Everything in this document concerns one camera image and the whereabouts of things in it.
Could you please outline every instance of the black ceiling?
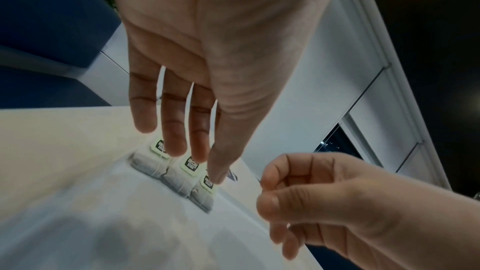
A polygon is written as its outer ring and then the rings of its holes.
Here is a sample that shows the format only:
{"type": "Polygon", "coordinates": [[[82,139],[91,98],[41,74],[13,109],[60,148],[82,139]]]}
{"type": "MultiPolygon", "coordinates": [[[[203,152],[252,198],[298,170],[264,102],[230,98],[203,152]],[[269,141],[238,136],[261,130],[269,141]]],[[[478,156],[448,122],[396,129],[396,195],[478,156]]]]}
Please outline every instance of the black ceiling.
{"type": "Polygon", "coordinates": [[[376,0],[453,190],[480,192],[480,0],[376,0]]]}

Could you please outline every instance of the white tea bag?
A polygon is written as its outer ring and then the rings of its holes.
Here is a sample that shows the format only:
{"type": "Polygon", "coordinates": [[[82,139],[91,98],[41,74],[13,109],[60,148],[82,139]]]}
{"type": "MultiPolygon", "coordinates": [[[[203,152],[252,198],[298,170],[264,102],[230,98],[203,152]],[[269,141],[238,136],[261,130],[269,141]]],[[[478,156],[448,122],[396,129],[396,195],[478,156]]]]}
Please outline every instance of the white tea bag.
{"type": "Polygon", "coordinates": [[[210,213],[214,206],[214,197],[217,190],[218,185],[211,182],[207,172],[205,172],[193,187],[189,199],[200,209],[210,213]]]}
{"type": "Polygon", "coordinates": [[[171,159],[160,180],[180,196],[187,197],[206,169],[205,164],[198,164],[192,159],[188,150],[183,156],[171,159]]]}
{"type": "Polygon", "coordinates": [[[154,179],[161,179],[167,172],[172,158],[165,152],[164,139],[160,135],[152,144],[141,146],[131,158],[131,166],[154,179]]]}

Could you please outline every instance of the hand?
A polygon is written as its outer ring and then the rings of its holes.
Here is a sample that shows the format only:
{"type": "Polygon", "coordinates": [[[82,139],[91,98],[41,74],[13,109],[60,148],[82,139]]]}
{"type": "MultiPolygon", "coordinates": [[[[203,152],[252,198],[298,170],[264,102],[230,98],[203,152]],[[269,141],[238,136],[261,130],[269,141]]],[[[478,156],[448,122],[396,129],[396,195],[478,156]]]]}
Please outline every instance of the hand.
{"type": "Polygon", "coordinates": [[[310,244],[365,270],[480,265],[480,203],[473,199],[339,153],[284,154],[260,183],[258,213],[287,259],[310,244]]]}
{"type": "Polygon", "coordinates": [[[136,127],[157,127],[156,89],[166,66],[161,102],[165,149],[190,146],[208,160],[215,183],[226,176],[297,65],[330,0],[116,0],[128,35],[130,105],[136,127]],[[218,100],[215,143],[210,113],[218,100]]]}

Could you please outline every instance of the white wall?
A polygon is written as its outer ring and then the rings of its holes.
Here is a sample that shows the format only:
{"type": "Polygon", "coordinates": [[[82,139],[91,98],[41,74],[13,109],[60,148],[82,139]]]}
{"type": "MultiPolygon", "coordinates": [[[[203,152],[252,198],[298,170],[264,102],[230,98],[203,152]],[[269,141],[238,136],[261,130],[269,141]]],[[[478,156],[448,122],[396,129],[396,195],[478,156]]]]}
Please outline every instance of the white wall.
{"type": "Polygon", "coordinates": [[[243,153],[258,177],[286,152],[313,152],[382,64],[351,0],[332,0],[272,111],[243,153]]]}

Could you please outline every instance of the tea bag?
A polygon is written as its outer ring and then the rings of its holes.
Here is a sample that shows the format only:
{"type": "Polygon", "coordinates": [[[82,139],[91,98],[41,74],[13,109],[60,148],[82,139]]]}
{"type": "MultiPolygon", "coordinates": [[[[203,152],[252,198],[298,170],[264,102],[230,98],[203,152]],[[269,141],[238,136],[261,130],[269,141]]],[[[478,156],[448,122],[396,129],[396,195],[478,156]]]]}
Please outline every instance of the tea bag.
{"type": "Polygon", "coordinates": [[[214,206],[214,197],[217,189],[218,185],[210,181],[210,178],[205,171],[200,177],[200,180],[191,190],[188,198],[200,209],[206,213],[210,213],[214,206]]]}
{"type": "Polygon", "coordinates": [[[171,160],[165,152],[164,139],[159,136],[152,144],[141,146],[133,154],[130,164],[138,171],[160,180],[167,172],[171,160]]]}
{"type": "Polygon", "coordinates": [[[166,173],[160,180],[172,191],[187,197],[206,169],[205,164],[198,164],[192,159],[192,154],[188,150],[183,156],[171,159],[166,173]]]}

